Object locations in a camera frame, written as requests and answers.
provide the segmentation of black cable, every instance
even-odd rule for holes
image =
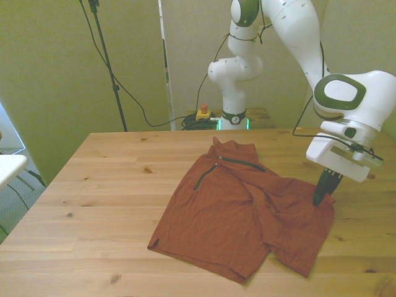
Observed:
[[[217,121],[211,121],[210,118],[196,121],[196,113],[192,113],[184,119],[181,125],[182,130],[211,130],[217,127]]]
[[[15,189],[14,189],[12,186],[10,186],[9,184],[8,184],[7,186],[9,186],[15,193],[17,193],[17,195],[19,196],[19,199],[21,199],[21,201],[25,204],[26,209],[29,210],[29,208],[27,207],[25,201],[23,200],[22,196],[18,193],[18,191],[15,190]]]
[[[270,24],[270,25],[268,25],[268,26],[265,25],[264,12],[262,11],[262,3],[261,3],[261,1],[259,1],[259,3],[260,3],[260,11],[261,11],[262,23],[263,23],[263,25],[264,25],[263,29],[261,30],[261,32],[260,32],[260,34],[259,34],[260,43],[262,44],[262,38],[261,38],[261,37],[262,37],[263,32],[264,32],[266,29],[268,29],[268,28],[270,28],[270,27],[273,27],[273,25],[272,25],[272,24]]]
[[[125,117],[124,117],[123,106],[121,104],[121,100],[120,100],[119,95],[118,95],[119,86],[116,85],[116,82],[114,81],[114,75],[113,75],[113,71],[111,70],[110,59],[109,59],[109,56],[107,55],[105,39],[103,38],[103,34],[102,34],[101,28],[100,28],[99,18],[98,18],[98,14],[97,14],[97,12],[98,12],[97,6],[99,6],[99,3],[97,1],[95,1],[95,0],[88,0],[88,1],[89,1],[89,6],[91,8],[93,16],[95,18],[95,22],[96,22],[96,25],[97,25],[97,29],[98,29],[101,45],[102,45],[102,48],[103,48],[103,52],[105,54],[106,65],[107,65],[107,68],[109,70],[111,84],[112,84],[112,87],[113,87],[114,95],[116,97],[119,115],[121,117],[121,121],[123,122],[124,131],[128,132],[128,129],[127,129],[127,126],[126,126],[126,122],[125,122]]]
[[[321,51],[322,51],[322,78],[323,78],[323,77],[324,77],[324,61],[325,61],[325,59],[324,59],[324,50],[323,50],[322,42],[320,42],[320,45],[321,45]],[[336,137],[325,136],[325,135],[295,134],[296,129],[297,129],[297,127],[298,127],[298,124],[299,124],[299,122],[301,121],[301,119],[303,118],[304,113],[305,113],[305,111],[306,111],[308,105],[310,104],[310,102],[312,101],[313,98],[314,98],[314,95],[312,95],[312,96],[310,97],[310,99],[308,100],[308,102],[305,104],[304,110],[303,110],[303,112],[301,113],[301,116],[299,117],[299,119],[298,119],[298,121],[297,121],[297,123],[296,123],[296,125],[295,125],[295,127],[294,127],[294,129],[293,129],[293,133],[292,133],[293,136],[297,136],[297,137],[320,137],[320,138],[333,139],[333,140],[336,140],[336,141],[342,143],[343,145],[347,146],[348,148],[350,148],[350,149],[352,149],[352,150],[364,151],[364,152],[368,153],[370,156],[372,156],[372,157],[374,157],[374,158],[376,158],[376,159],[378,159],[378,160],[380,160],[380,161],[383,161],[383,160],[384,160],[384,159],[382,159],[381,157],[378,157],[377,155],[375,155],[374,150],[373,150],[372,148],[371,148],[370,150],[366,150],[362,145],[358,145],[358,144],[348,144],[348,143],[346,143],[346,142],[344,142],[344,141],[342,141],[341,139],[336,138]]]
[[[107,64],[107,62],[106,62],[106,60],[104,59],[104,57],[103,57],[101,51],[99,50],[99,48],[98,48],[98,46],[97,46],[97,43],[96,43],[96,41],[95,41],[95,37],[93,36],[92,27],[91,27],[91,24],[90,24],[90,21],[89,21],[87,12],[86,12],[86,10],[85,10],[85,7],[84,7],[84,5],[82,4],[82,0],[79,0],[79,1],[80,1],[82,10],[83,10],[83,12],[84,12],[85,18],[87,19],[87,23],[88,23],[88,27],[89,27],[89,30],[90,30],[90,33],[91,33],[91,37],[92,37],[93,44],[94,44],[95,48],[97,49],[97,51],[98,51],[98,53],[99,53],[101,59],[102,59],[103,62],[105,63],[106,67],[109,69],[109,65]],[[159,125],[150,124],[150,122],[148,121],[148,119],[147,119],[147,117],[146,117],[145,110],[144,110],[143,106],[135,99],[135,97],[132,96],[131,93],[129,93],[129,92],[127,91],[127,89],[122,85],[122,83],[117,79],[117,77],[116,77],[114,74],[113,74],[113,77],[114,77],[115,81],[117,81],[117,83],[119,84],[119,86],[120,86],[120,87],[121,87],[121,88],[122,88],[122,89],[123,89],[123,90],[124,90],[124,91],[125,91],[125,92],[126,92],[126,93],[127,93],[138,105],[139,105],[139,107],[142,109],[143,117],[144,117],[146,123],[147,123],[150,127],[164,126],[164,125],[169,124],[169,123],[171,123],[171,122],[173,122],[173,121],[175,121],[175,120],[177,120],[177,119],[184,119],[184,118],[186,118],[185,116],[180,116],[180,117],[178,117],[178,118],[172,119],[171,121],[168,121],[168,122],[163,123],[163,124],[159,124]]]

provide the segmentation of white chair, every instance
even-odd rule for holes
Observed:
[[[0,155],[0,191],[3,190],[17,175],[24,170],[29,161],[24,155]],[[19,198],[25,204],[25,201],[18,194]],[[8,235],[7,231],[0,225],[0,229]]]

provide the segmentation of green wall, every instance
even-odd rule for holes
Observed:
[[[114,74],[149,121],[168,121],[158,0],[100,0],[98,17]],[[79,1],[1,1],[0,43],[0,101],[46,184],[89,133],[123,131]],[[150,128],[132,99],[120,97],[129,131],[170,129]]]
[[[383,70],[396,75],[395,14],[396,1],[328,0],[321,33],[330,71],[359,74]],[[321,122],[310,108],[302,126],[318,127]],[[396,140],[395,127],[394,111],[382,131]]]

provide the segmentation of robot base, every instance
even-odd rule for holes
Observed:
[[[244,118],[239,124],[233,125],[229,120],[221,117],[219,122],[219,130],[249,130],[249,120]]]

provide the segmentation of black pole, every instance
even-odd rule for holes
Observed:
[[[118,95],[119,86],[116,85],[116,82],[114,81],[114,75],[113,75],[113,71],[111,70],[109,56],[107,55],[105,40],[103,39],[103,35],[102,35],[101,29],[100,29],[100,24],[99,24],[99,19],[98,19],[98,14],[97,14],[97,12],[98,12],[97,6],[99,6],[99,0],[88,0],[88,1],[89,1],[89,6],[90,6],[90,8],[91,8],[91,11],[92,11],[92,13],[93,13],[93,16],[95,17],[95,22],[97,23],[97,27],[98,27],[98,32],[99,32],[99,36],[100,36],[101,45],[102,45],[102,47],[103,47],[103,52],[105,53],[107,68],[109,69],[109,73],[110,73],[110,77],[111,77],[111,82],[113,83],[113,91],[114,91],[114,94],[116,95],[116,100],[117,100],[119,115],[121,116],[121,121],[123,122],[124,131],[125,131],[125,132],[128,132],[128,129],[127,129],[126,123],[125,123],[123,108],[122,108],[122,106],[121,106],[121,101],[120,101],[119,95]]]

